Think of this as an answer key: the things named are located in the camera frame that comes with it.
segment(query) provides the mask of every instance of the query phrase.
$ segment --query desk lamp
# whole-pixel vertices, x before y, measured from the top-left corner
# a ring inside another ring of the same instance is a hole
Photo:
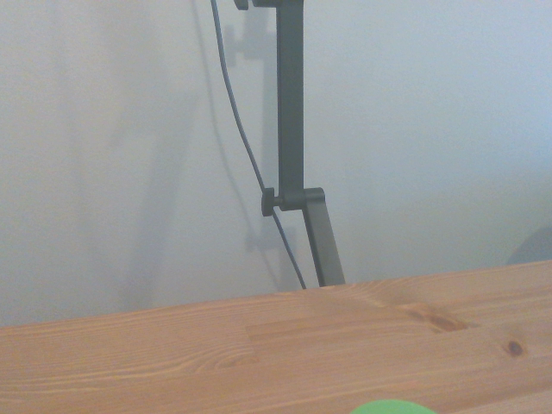
[[[234,3],[240,10],[249,8],[248,0]],[[262,188],[262,215],[272,216],[276,206],[303,211],[318,284],[341,285],[345,278],[324,191],[304,188],[304,0],[253,0],[253,5],[276,8],[279,195],[273,188]]]

